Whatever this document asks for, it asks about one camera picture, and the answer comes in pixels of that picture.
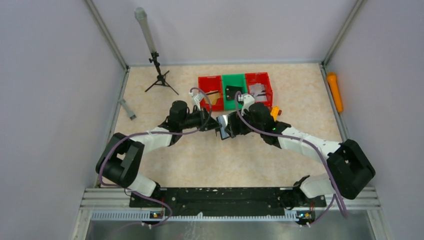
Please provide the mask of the black leather card holder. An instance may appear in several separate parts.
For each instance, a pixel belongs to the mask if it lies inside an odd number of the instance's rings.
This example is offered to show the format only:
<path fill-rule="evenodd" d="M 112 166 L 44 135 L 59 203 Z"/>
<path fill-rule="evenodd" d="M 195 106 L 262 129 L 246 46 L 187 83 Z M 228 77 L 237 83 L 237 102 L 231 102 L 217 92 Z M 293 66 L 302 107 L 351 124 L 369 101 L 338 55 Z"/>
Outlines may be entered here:
<path fill-rule="evenodd" d="M 230 138 L 230 135 L 226 132 L 226 127 L 228 125 L 228 115 L 223 114 L 216 117 L 216 121 L 220 124 L 220 127 L 215 130 L 217 136 L 223 141 Z"/>

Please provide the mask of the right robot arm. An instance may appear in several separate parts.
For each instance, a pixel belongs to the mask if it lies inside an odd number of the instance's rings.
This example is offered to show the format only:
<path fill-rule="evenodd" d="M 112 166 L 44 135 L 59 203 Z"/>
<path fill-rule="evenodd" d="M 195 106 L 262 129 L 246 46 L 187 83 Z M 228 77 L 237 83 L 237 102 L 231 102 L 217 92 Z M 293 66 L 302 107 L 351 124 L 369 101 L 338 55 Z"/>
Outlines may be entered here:
<path fill-rule="evenodd" d="M 356 141 L 330 141 L 304 133 L 288 123 L 274 120 L 262 103 L 252 104 L 244 113 L 238 110 L 227 114 L 224 131 L 231 138 L 258 133 L 268 145 L 297 152 L 321 163 L 326 171 L 324 174 L 306 176 L 295 184 L 309 199 L 335 194 L 354 200 L 376 175 Z"/>

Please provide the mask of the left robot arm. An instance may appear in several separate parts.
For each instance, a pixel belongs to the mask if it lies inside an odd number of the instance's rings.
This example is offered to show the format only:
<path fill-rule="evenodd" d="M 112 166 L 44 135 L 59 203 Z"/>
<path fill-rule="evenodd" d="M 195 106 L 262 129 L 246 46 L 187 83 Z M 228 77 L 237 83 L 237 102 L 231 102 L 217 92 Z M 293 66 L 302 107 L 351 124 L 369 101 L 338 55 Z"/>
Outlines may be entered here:
<path fill-rule="evenodd" d="M 139 172 L 143 154 L 170 147 L 183 135 L 216 130 L 221 126 L 206 108 L 194 106 L 189 109 L 185 101 L 174 101 L 164 122 L 154 129 L 129 136 L 115 133 L 95 171 L 118 187 L 151 197 L 159 184 Z"/>

